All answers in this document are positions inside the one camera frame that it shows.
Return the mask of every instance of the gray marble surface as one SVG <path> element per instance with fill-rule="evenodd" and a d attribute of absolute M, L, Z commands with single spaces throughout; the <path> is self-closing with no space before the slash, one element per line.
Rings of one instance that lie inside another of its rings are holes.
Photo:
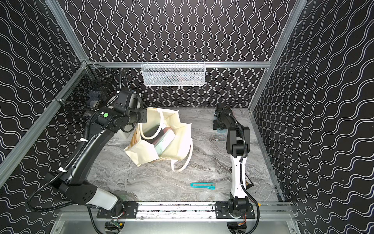
<path fill-rule="evenodd" d="M 257 201 L 278 201 L 246 109 L 234 116 L 251 130 L 251 151 L 246 173 L 255 184 L 249 189 Z M 134 201 L 227 201 L 231 190 L 231 161 L 226 152 L 227 132 L 212 129 L 213 109 L 181 109 L 180 120 L 192 123 L 193 154 L 186 169 L 171 170 L 170 161 L 155 161 L 137 167 L 123 149 L 128 139 L 115 135 L 97 157 L 88 181 Z M 185 160 L 176 163 L 176 168 Z M 192 182 L 215 182 L 216 190 L 191 188 Z"/>

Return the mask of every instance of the patterned wall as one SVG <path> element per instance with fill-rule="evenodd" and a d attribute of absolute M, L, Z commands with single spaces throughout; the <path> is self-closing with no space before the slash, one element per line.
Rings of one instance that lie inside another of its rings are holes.
<path fill-rule="evenodd" d="M 374 232 L 374 1 L 309 0 L 254 111 L 302 233 Z"/>
<path fill-rule="evenodd" d="M 0 163 L 79 61 L 42 0 L 0 1 Z"/>
<path fill-rule="evenodd" d="M 268 61 L 295 0 L 59 2 L 92 61 Z"/>
<path fill-rule="evenodd" d="M 0 162 L 80 64 L 43 0 L 0 1 Z M 56 213 L 26 212 L 24 202 L 68 158 L 82 124 L 58 113 L 0 188 L 0 233 L 49 233 Z M 61 203 L 50 188 L 33 200 Z"/>
<path fill-rule="evenodd" d="M 0 233 L 50 233 L 57 212 L 27 212 L 25 199 L 43 185 L 44 175 L 56 171 L 75 150 L 85 124 L 59 111 L 0 189 Z M 66 197 L 46 188 L 32 201 L 51 207 Z"/>
<path fill-rule="evenodd" d="M 264 69 L 207 69 L 204 86 L 145 86 L 140 69 L 128 71 L 129 82 L 141 91 L 148 107 L 215 107 L 218 101 L 244 108 L 249 106 Z"/>

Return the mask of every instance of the mounting plate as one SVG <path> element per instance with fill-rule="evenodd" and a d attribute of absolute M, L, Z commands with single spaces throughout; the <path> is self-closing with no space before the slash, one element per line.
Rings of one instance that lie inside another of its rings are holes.
<path fill-rule="evenodd" d="M 121 219 L 135 219 L 138 212 L 139 204 L 136 202 L 123 202 L 123 209 L 125 210 L 125 214 L 120 217 Z M 96 218 L 98 219 L 111 219 L 112 217 L 108 214 L 106 210 L 99 210 L 97 212 Z"/>
<path fill-rule="evenodd" d="M 215 211 L 215 218 L 216 219 L 231 219 L 230 211 L 229 211 L 229 204 L 227 202 L 217 202 L 213 206 L 213 210 Z M 255 219 L 255 213 L 253 211 L 252 204 L 249 204 L 249 211 L 246 212 L 247 219 Z"/>

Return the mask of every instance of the cream canvas bag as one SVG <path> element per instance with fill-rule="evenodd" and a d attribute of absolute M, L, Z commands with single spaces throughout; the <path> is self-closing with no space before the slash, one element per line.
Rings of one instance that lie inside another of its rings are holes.
<path fill-rule="evenodd" d="M 157 132 L 151 136 L 144 136 L 144 132 L 159 125 Z M 160 156 L 154 148 L 154 145 L 141 139 L 153 139 L 162 130 L 163 127 L 171 127 L 175 138 Z M 139 167 L 140 165 L 158 159 L 171 160 L 171 169 L 174 172 L 181 172 L 186 168 L 192 156 L 192 138 L 191 124 L 181 123 L 178 110 L 168 110 L 161 108 L 147 108 L 147 123 L 138 124 L 131 143 L 124 149 L 130 159 Z M 186 163 L 180 169 L 174 169 L 174 163 L 183 160 L 188 154 Z"/>

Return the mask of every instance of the white wire basket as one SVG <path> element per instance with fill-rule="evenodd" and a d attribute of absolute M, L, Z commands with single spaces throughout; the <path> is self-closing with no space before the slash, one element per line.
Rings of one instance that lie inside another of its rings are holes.
<path fill-rule="evenodd" d="M 140 72 L 146 86 L 203 86 L 205 61 L 143 61 Z"/>

